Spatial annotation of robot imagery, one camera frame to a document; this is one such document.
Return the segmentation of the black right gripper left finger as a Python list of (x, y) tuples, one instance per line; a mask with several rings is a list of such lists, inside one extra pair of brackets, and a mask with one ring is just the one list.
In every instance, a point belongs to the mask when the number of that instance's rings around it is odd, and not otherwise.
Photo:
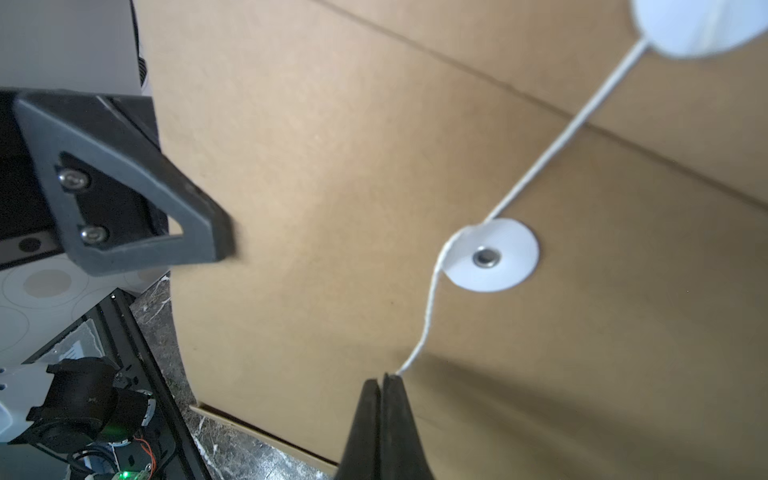
[(380, 478), (381, 389), (375, 379), (363, 383), (335, 480)]

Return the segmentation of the kraft file bag stack top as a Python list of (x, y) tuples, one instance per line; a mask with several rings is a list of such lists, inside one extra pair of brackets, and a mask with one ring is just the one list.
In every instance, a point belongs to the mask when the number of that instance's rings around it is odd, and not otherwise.
[[(481, 222), (638, 39), (625, 1), (141, 1), (166, 156), (237, 252), (172, 271), (197, 405), (329, 464)], [(404, 380), (439, 479), (767, 475), (767, 38), (653, 51), (442, 280)]]

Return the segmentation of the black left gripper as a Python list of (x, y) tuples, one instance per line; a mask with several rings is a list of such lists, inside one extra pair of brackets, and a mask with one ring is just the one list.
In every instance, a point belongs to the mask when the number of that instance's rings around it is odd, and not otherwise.
[(1, 91), (1, 268), (93, 276), (221, 261), (229, 215), (163, 153), (148, 96)]

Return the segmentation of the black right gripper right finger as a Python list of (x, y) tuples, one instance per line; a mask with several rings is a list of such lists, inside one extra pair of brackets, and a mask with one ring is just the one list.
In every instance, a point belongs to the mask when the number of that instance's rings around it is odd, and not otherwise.
[(382, 383), (381, 478), (434, 478), (403, 379), (397, 375), (385, 375)]

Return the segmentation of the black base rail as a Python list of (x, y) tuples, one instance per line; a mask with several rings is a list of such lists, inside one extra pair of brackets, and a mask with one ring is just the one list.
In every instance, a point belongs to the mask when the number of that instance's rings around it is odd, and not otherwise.
[(149, 346), (116, 289), (28, 358), (52, 380), (13, 445), (73, 479), (207, 479), (207, 467)]

